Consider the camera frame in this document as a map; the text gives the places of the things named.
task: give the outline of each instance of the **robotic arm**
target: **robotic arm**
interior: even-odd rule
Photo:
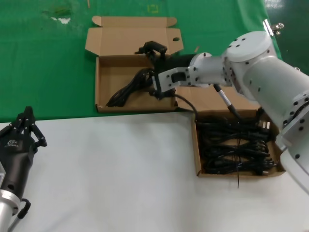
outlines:
[[[30,208],[31,204],[23,199],[23,194],[34,154],[40,146],[47,146],[46,139],[35,125],[29,106],[0,130],[0,232],[11,232]],[[22,209],[21,202],[26,203]]]
[[[230,86],[258,102],[280,130],[281,163],[309,194],[309,77],[277,58],[272,39],[254,31],[235,39],[220,57],[209,53],[170,58],[155,65],[154,87]],[[217,90],[227,106],[231,103]]]

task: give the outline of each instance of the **white table surface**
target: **white table surface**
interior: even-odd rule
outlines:
[[[184,113],[39,121],[15,232],[303,232],[309,196],[288,174],[197,178]]]

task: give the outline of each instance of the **open cardboard box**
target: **open cardboard box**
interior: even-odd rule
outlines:
[[[157,100],[147,92],[134,92],[124,107],[106,107],[115,92],[126,86],[142,68],[152,64],[145,55],[135,52],[145,42],[156,41],[165,45],[167,55],[183,49],[180,30],[169,28],[176,24],[168,17],[100,17],[93,23],[100,26],[90,28],[86,50],[98,55],[96,64],[95,105],[99,112],[174,111],[174,98]]]
[[[254,117],[256,113],[256,109],[251,110],[238,110],[238,113],[243,117]],[[235,119],[235,116],[233,116],[228,110],[219,110],[219,111],[212,111],[212,110],[206,110],[206,111],[199,111],[198,117],[201,119],[205,116],[219,116],[219,117],[225,117],[230,119]],[[271,122],[269,117],[267,115],[264,115],[263,117],[264,121],[270,121],[270,130],[274,137],[279,133],[278,128],[274,123]],[[194,148],[194,159],[195,159],[195,167],[196,167],[196,174],[198,177],[223,177],[223,176],[234,176],[237,177],[237,172],[231,173],[231,174],[208,174],[205,173],[203,170],[203,164],[205,160],[201,158],[200,151],[198,147],[198,130],[195,123],[195,118],[192,120],[192,137],[193,137],[193,148]],[[229,140],[228,145],[237,145],[238,140]],[[277,163],[276,167],[273,167],[267,174],[265,175],[255,175],[253,172],[239,172],[239,177],[245,177],[245,178],[263,178],[263,177],[273,177],[273,176],[279,176],[282,175],[285,170],[282,167],[280,163],[280,155],[282,151],[277,147],[275,141],[270,141],[267,143],[270,157]]]

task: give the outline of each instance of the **black cable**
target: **black cable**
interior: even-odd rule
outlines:
[[[197,122],[199,151],[205,173],[250,171],[263,175],[276,166],[267,146],[272,138],[270,130],[258,126],[261,112],[258,110],[256,117],[242,121],[208,116]],[[232,139],[238,140],[238,144],[227,145],[226,142]]]
[[[183,100],[185,103],[187,103],[192,108],[192,110],[195,114],[195,120],[197,120],[198,112],[197,112],[197,109],[194,107],[194,105],[181,95],[174,93],[173,96],[176,97],[176,98],[179,98],[179,99]]]
[[[21,201],[22,201],[22,202],[25,202],[26,204],[25,204],[24,208],[22,208],[22,209],[19,211],[19,213],[17,214],[17,217],[18,217],[19,219],[23,219],[23,218],[26,216],[26,214],[28,213],[28,210],[30,209],[30,206],[31,206],[31,203],[30,203],[29,200],[23,198]]]
[[[217,93],[219,93],[219,95],[223,98],[224,102],[227,105],[227,108],[229,109],[229,111],[239,120],[242,121],[242,117],[240,116],[240,114],[236,111],[235,107],[233,106],[233,104],[228,100],[228,98],[226,97],[226,95],[224,94],[224,92],[222,91],[221,87],[217,84],[213,84],[214,89],[217,91]]]
[[[132,81],[118,90],[108,101],[106,106],[108,107],[122,107],[125,105],[131,93],[148,88],[153,84],[152,76],[154,70],[150,68],[141,69],[132,79]]]

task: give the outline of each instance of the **cable connector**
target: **cable connector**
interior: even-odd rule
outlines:
[[[262,128],[262,132],[270,131],[270,121],[259,121],[258,126]]]

